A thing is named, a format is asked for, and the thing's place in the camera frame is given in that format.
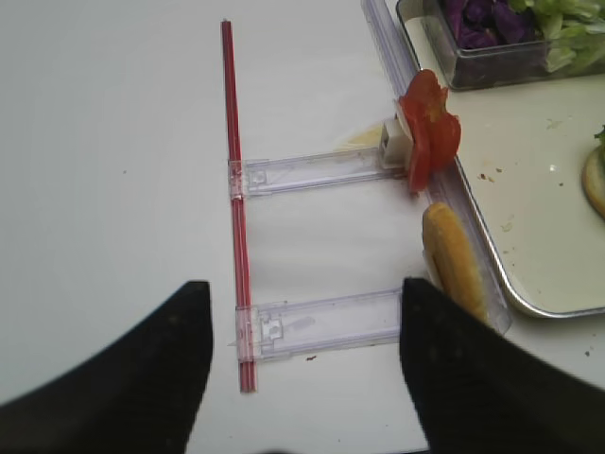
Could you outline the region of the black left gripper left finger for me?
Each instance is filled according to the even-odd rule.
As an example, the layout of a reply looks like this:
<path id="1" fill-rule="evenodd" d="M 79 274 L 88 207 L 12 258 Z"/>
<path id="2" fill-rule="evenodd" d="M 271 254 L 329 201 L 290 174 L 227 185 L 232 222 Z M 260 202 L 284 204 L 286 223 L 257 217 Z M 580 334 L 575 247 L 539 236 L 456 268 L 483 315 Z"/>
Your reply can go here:
<path id="1" fill-rule="evenodd" d="M 122 338 L 1 407 L 4 453 L 183 453 L 214 350 L 210 286 L 182 285 Z"/>

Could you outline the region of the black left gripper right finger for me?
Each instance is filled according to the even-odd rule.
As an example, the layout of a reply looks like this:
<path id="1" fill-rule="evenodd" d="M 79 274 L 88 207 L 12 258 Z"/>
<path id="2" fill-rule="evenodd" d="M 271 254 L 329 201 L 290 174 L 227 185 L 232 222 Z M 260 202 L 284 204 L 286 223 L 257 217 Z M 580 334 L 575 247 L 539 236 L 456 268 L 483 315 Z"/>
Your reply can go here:
<path id="1" fill-rule="evenodd" d="M 399 356 L 432 453 L 601 453 L 604 392 L 531 355 L 423 278 L 402 285 Z"/>

